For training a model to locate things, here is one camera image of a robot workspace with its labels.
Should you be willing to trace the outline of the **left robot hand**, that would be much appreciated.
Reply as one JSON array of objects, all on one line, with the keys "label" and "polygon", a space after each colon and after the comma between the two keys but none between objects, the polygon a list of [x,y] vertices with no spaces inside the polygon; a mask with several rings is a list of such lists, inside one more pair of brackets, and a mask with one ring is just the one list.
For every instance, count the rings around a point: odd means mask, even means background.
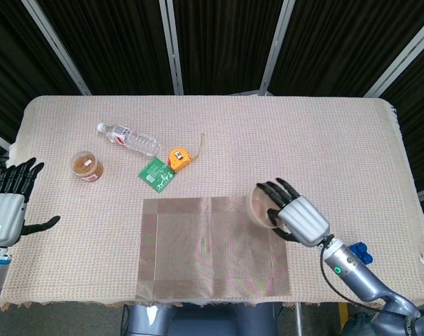
[{"label": "left robot hand", "polygon": [[22,236],[49,230],[59,222],[60,217],[54,216],[42,224],[25,224],[35,180],[43,168],[44,163],[37,163],[33,157],[0,174],[0,247],[12,247]]}]

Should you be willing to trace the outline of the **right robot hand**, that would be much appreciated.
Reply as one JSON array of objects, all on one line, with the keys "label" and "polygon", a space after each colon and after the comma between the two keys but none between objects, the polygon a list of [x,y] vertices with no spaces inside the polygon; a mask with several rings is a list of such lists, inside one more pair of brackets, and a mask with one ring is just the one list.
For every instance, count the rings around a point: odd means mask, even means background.
[{"label": "right robot hand", "polygon": [[327,219],[284,179],[257,183],[257,188],[277,206],[267,209],[266,215],[270,229],[286,242],[315,247],[330,235]]}]

